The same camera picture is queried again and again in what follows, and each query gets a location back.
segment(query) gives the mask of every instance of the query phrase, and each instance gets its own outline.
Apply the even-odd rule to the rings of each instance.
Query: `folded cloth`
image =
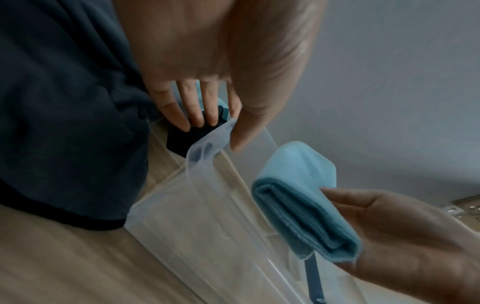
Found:
[[[253,182],[253,199],[300,259],[355,260],[359,236],[320,191],[336,187],[335,165],[302,142],[280,147]]]

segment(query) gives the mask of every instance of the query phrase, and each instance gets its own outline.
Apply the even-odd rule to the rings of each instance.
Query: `clear plastic container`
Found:
[[[311,303],[269,242],[268,223],[239,206],[219,173],[221,162],[216,169],[216,158],[226,153],[250,186],[277,148],[264,130],[241,153],[231,153],[234,124],[195,143],[185,171],[137,203],[125,227],[208,304]]]

